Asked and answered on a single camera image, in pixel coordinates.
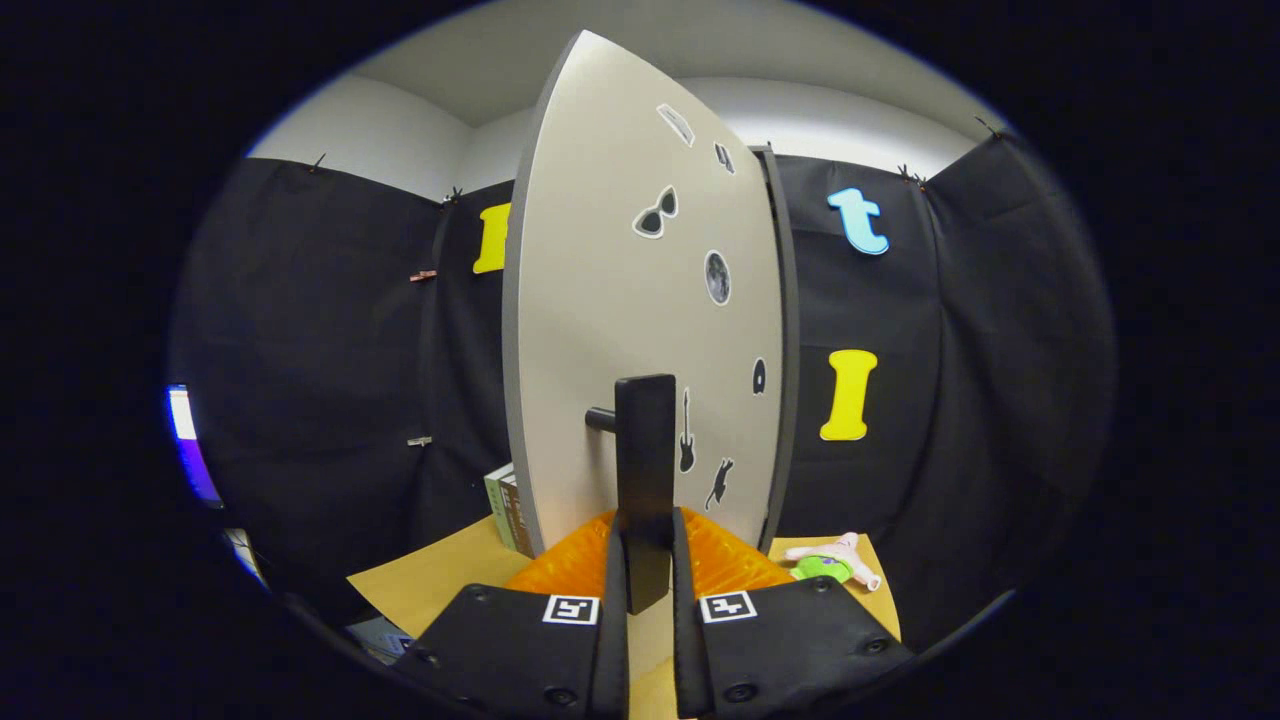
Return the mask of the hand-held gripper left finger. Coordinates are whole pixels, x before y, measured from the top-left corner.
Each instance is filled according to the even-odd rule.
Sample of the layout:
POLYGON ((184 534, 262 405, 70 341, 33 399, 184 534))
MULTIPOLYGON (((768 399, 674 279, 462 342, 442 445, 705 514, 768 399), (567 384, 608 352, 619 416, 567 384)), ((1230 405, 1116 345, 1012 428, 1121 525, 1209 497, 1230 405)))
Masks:
POLYGON ((401 679, 452 717, 625 719, 627 571, 613 512, 566 536, 511 587, 471 583, 410 646, 401 679))

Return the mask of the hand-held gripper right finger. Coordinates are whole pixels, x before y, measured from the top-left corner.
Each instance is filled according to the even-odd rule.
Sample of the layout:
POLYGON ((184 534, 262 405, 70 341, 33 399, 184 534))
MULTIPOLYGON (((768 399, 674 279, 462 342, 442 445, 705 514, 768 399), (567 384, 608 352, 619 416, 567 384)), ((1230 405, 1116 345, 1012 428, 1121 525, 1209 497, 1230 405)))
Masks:
POLYGON ((681 719, 837 719, 916 666, 828 577, 699 594, 685 511, 671 523, 681 719))

